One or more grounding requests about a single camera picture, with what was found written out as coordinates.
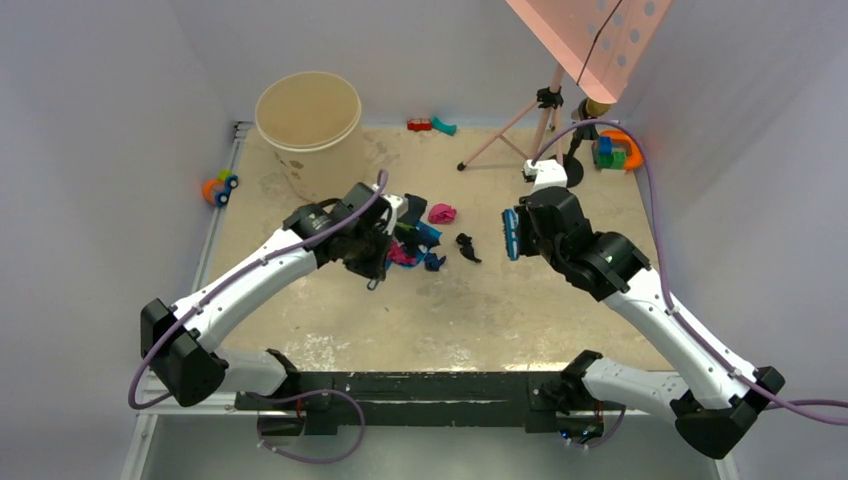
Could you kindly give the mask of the blue hand brush black bristles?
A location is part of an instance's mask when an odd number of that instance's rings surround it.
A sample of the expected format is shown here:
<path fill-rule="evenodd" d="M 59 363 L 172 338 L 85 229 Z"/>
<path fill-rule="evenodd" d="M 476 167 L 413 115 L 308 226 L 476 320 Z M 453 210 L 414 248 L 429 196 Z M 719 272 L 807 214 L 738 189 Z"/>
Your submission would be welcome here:
<path fill-rule="evenodd" d="M 504 230 L 504 242 L 507 257 L 510 261 L 517 261 L 520 257 L 520 221 L 518 213 L 512 209 L 502 212 L 502 223 Z"/>

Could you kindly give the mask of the blue plastic dustpan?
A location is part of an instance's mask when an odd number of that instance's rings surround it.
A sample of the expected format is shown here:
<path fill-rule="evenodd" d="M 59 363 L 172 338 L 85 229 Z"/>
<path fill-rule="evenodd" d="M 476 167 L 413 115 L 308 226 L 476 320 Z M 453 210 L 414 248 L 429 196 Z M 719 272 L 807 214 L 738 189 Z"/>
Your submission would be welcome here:
<path fill-rule="evenodd" d="M 418 260 L 417 265 L 412 267 L 415 268 L 419 265 L 424 266 L 423 258 L 428 252 L 436 253 L 434 249 L 441 245 L 441 236 L 442 232 L 440 230 L 420 221 L 415 228 L 403 228 L 396 226 L 390 244 L 392 241 L 397 242 L 398 244 L 403 245 L 403 248 L 409 255 L 415 254 Z M 394 265 L 396 264 L 392 264 L 387 261 L 386 256 L 384 261 L 385 270 L 388 271 Z"/>

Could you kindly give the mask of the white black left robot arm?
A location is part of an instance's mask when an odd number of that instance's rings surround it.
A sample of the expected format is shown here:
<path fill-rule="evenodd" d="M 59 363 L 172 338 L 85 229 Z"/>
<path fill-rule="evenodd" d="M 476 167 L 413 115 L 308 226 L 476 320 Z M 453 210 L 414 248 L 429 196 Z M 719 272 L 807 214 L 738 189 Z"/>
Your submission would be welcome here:
<path fill-rule="evenodd" d="M 250 392 L 272 408 L 297 399 L 294 366 L 279 352 L 226 352 L 226 337 L 295 281 L 341 262 L 374 289 L 386 277 L 403 196 L 358 183 L 341 199 L 302 205 L 256 251 L 198 291 L 171 304 L 155 298 L 140 312 L 141 373 L 152 371 L 163 399 L 192 407 L 217 392 Z"/>

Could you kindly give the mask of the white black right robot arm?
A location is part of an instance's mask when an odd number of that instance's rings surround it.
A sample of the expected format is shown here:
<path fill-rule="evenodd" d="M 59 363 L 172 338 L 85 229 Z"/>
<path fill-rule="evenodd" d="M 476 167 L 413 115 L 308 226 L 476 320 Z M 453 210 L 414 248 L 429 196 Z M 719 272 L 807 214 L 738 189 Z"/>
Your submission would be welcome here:
<path fill-rule="evenodd" d="M 614 402 L 673 424 L 699 453 L 722 459 L 785 385 L 770 366 L 755 367 L 700 322 L 682 325 L 682 307 L 662 293 L 660 273 L 626 236 L 594 231 L 579 200 L 564 187 L 519 199 L 504 225 L 520 256 L 541 256 L 573 287 L 634 326 L 673 372 L 649 372 L 585 350 L 561 373 L 566 405 Z"/>

